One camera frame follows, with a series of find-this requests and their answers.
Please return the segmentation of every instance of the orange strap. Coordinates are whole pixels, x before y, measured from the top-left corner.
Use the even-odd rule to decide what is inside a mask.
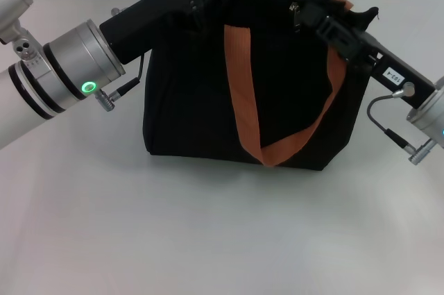
[[[351,6],[351,3],[347,2],[346,8],[350,9]],[[241,145],[263,165],[268,167],[278,165],[299,152],[312,137],[341,89],[346,63],[340,59],[334,49],[328,49],[327,76],[332,84],[332,93],[328,96],[318,119],[310,127],[262,148],[251,72],[250,29],[225,25],[224,43],[228,83]]]

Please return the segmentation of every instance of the bag zipper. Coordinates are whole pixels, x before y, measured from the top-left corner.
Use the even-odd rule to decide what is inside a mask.
[[[290,13],[293,15],[293,29],[295,33],[300,32],[300,6],[297,2],[292,2],[290,5]]]

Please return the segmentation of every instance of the white tabletop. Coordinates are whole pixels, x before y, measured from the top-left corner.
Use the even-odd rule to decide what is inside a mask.
[[[44,44],[135,1],[36,0],[22,24]],[[370,32],[382,44],[444,75],[444,0],[352,1],[381,8]],[[10,47],[0,59],[18,61]],[[79,103],[0,151],[0,294],[442,294],[444,151],[411,165],[365,116],[386,93],[370,82],[349,145],[322,172],[151,157],[143,85],[110,113]],[[419,146],[408,111],[375,106]]]

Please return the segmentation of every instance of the black bag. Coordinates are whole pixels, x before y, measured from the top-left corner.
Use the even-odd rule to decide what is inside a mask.
[[[147,150],[322,170],[350,139],[369,73],[345,72],[337,54],[298,25],[308,2],[361,30],[377,14],[348,13],[338,0],[230,0],[205,37],[179,34],[152,51]],[[336,86],[331,67],[343,71]],[[235,89],[237,79],[248,85],[248,74],[253,99]]]

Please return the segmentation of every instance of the cable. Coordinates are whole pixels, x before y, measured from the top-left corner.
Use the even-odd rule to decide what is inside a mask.
[[[368,107],[367,107],[367,116],[368,116],[368,118],[369,118],[369,120],[371,120],[377,127],[379,127],[383,132],[385,132],[386,131],[386,129],[383,127],[383,125],[381,125],[375,118],[373,118],[373,116],[372,116],[372,114],[370,113],[370,111],[372,110],[372,107],[373,107],[373,105],[376,103],[376,102],[379,102],[379,101],[383,101],[384,99],[392,99],[393,98],[393,95],[387,95],[387,96],[381,96],[381,97],[377,97],[377,98],[375,98],[374,100],[372,100],[371,102],[370,102],[370,104],[368,104]]]
[[[371,110],[373,105],[376,102],[383,101],[384,99],[393,99],[393,95],[387,95],[387,96],[381,96],[377,97],[376,99],[373,99],[370,104],[368,104],[367,107],[367,116],[368,118],[378,127],[380,128],[385,135],[387,135],[393,142],[395,142],[399,147],[407,151],[408,153],[412,154],[414,153],[415,149],[408,141],[406,141],[404,138],[399,136],[397,133],[393,132],[390,128],[385,128],[383,125],[381,125],[371,114]]]
[[[144,72],[144,61],[145,61],[145,55],[142,54],[142,55],[140,56],[139,75],[137,76],[137,78],[139,79],[139,81],[140,81],[140,79],[142,78],[142,74],[143,74],[143,72]]]

